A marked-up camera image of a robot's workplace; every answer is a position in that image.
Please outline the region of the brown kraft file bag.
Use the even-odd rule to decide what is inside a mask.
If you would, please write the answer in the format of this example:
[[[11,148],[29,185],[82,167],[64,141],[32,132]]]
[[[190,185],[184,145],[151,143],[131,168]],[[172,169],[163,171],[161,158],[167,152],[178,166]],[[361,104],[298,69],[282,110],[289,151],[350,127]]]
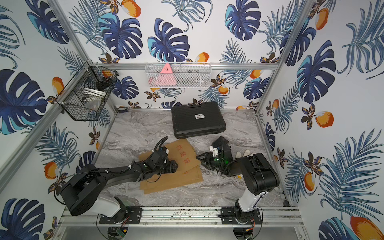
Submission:
[[[189,143],[189,141],[186,139],[177,140],[175,142],[172,142],[170,144],[165,145],[165,147],[169,150],[169,153],[168,153],[169,160],[175,160],[176,163],[177,163],[177,160],[183,162],[183,160],[185,160],[186,158],[194,159],[197,156],[194,148]],[[183,170],[183,172],[184,172],[184,171],[187,171],[188,169],[186,167],[182,168],[181,164],[178,164],[177,170],[179,170],[179,171]]]

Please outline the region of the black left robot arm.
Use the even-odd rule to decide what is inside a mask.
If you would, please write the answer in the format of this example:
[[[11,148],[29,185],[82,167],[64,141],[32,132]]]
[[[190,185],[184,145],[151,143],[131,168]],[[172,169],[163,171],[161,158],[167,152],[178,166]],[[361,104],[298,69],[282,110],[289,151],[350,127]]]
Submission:
[[[75,217],[87,212],[97,213],[116,223],[126,219],[128,210],[124,203],[118,197],[102,197],[101,192],[115,185],[142,182],[153,176],[175,173],[178,164],[169,159],[169,150],[163,146],[167,139],[164,137],[158,141],[144,161],[116,168],[97,168],[93,164],[84,166],[60,190],[70,214]]]

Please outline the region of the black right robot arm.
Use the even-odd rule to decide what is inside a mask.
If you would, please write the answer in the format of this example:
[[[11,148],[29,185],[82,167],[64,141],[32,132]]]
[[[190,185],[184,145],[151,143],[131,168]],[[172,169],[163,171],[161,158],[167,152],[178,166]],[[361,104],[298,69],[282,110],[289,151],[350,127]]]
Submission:
[[[258,203],[280,185],[278,174],[261,154],[233,157],[229,141],[220,136],[209,151],[196,157],[203,167],[226,177],[241,175],[246,184],[244,194],[233,207],[223,207],[218,217],[223,225],[258,225],[262,223]]]

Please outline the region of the brown file bag stack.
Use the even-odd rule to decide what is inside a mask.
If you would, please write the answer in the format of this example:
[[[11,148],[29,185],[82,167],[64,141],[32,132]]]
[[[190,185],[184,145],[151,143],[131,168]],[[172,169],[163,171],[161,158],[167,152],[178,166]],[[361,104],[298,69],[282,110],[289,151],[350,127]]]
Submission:
[[[140,190],[144,191],[144,194],[151,194],[170,190],[173,188],[183,187],[190,184],[195,184],[203,181],[203,176],[200,168],[200,161],[196,158],[186,158],[183,162],[177,160],[181,167],[186,167],[188,170],[177,170],[173,174],[165,174],[157,180],[158,177],[149,179],[149,181],[140,183]]]

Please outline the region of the white work glove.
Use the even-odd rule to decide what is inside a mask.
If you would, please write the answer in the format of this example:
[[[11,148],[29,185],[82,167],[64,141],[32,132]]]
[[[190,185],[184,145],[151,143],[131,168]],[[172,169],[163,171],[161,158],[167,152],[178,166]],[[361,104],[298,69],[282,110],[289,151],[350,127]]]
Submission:
[[[236,159],[240,159],[240,158],[243,158],[243,157],[247,157],[247,156],[252,156],[256,154],[255,152],[251,152],[250,150],[245,150],[243,153],[242,152],[237,152],[236,153]]]

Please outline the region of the black plastic tool case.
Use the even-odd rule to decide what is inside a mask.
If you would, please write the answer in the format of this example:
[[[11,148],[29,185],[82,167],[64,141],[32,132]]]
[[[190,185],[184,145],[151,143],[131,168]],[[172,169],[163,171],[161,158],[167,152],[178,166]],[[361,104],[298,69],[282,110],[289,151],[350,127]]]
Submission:
[[[175,106],[171,109],[171,113],[174,135],[177,139],[218,134],[227,129],[217,102]]]

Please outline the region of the black round tape roll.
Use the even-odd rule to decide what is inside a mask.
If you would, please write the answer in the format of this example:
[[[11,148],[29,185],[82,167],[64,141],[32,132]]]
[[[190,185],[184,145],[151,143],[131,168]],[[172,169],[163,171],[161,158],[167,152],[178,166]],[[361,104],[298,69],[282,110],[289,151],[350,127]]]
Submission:
[[[117,109],[117,112],[118,112],[118,113],[126,113],[126,112],[128,112],[128,108],[127,108],[127,107],[123,107],[123,106],[121,106],[121,107],[119,107],[119,108]]]

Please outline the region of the pink triangular item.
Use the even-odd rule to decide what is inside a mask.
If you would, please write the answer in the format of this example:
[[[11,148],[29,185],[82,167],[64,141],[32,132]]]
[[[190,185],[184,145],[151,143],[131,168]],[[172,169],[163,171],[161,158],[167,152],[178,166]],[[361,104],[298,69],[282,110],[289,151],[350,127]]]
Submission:
[[[161,72],[154,77],[150,77],[149,85],[152,87],[172,87],[177,85],[177,80],[173,73],[172,67],[166,63]]]

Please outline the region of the clear wall shelf basket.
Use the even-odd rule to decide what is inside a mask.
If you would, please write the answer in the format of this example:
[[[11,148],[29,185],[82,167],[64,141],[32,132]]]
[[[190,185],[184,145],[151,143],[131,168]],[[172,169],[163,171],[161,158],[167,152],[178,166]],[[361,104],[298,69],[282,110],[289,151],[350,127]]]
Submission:
[[[146,63],[145,73],[148,77],[159,74],[166,63],[149,62]],[[177,85],[172,87],[152,87],[151,88],[205,88],[211,85],[212,66],[210,63],[202,62],[183,62],[169,63],[177,80]]]

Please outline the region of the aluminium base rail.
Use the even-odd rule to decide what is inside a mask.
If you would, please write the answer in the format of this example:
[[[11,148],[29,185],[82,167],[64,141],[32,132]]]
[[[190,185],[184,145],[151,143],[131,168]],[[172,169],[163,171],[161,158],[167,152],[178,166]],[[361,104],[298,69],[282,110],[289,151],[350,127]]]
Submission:
[[[230,207],[132,207],[130,227],[293,227],[304,226],[298,208],[262,207],[247,221],[235,219]]]

